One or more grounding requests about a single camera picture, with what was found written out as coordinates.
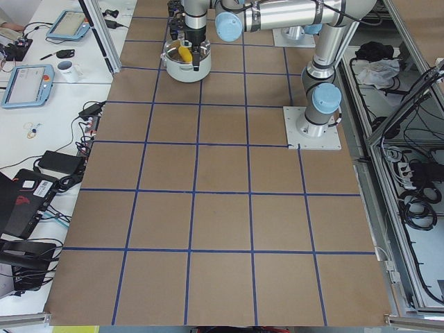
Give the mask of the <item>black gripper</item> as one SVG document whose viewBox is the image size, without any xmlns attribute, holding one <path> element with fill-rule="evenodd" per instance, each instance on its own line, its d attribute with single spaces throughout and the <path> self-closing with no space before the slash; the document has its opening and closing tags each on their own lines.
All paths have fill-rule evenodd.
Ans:
<svg viewBox="0 0 444 333">
<path fill-rule="evenodd" d="M 178 41 L 181 44 L 185 43 L 185 39 L 191 42 L 191 55 L 192 55 L 192 65 L 194 71 L 199 71 L 200 68 L 200 45 L 206 40 L 206 27 L 202 28 L 190 28 L 188 26 L 184 27 L 183 31 L 178 31 Z"/>
</svg>

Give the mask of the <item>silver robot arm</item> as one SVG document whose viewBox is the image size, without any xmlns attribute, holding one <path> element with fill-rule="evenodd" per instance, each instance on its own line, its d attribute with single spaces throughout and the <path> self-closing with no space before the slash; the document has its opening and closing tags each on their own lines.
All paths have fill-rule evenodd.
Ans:
<svg viewBox="0 0 444 333">
<path fill-rule="evenodd" d="M 312 58 L 301 76 L 307 107 L 296 120 L 301 135 L 317 138 L 329 128 L 330 118 L 341 102 L 341 93 L 333 82 L 336 59 L 347 44 L 344 35 L 352 23 L 361 23 L 374 5 L 374 1 L 348 0 L 170 1 L 169 30 L 174 40 L 184 33 L 191 47 L 192 68 L 198 71 L 209 9 L 216 14 L 218 37 L 226 42 L 237 40 L 242 33 L 321 25 Z"/>
<path fill-rule="evenodd" d="M 282 28 L 281 33 L 288 40 L 301 40 L 305 36 L 319 34 L 322 27 L 323 27 L 322 24 L 290 26 Z"/>
</svg>

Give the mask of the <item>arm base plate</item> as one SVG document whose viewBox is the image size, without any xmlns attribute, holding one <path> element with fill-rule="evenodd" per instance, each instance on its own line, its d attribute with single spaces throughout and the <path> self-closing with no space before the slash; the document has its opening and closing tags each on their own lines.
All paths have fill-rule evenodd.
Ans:
<svg viewBox="0 0 444 333">
<path fill-rule="evenodd" d="M 307 34 L 301 26 L 273 29 L 274 46 L 293 48 L 314 48 L 313 35 Z"/>
<path fill-rule="evenodd" d="M 314 125 L 305 118 L 306 107 L 283 107 L 287 147 L 293 150 L 340 151 L 336 126 Z"/>
</svg>

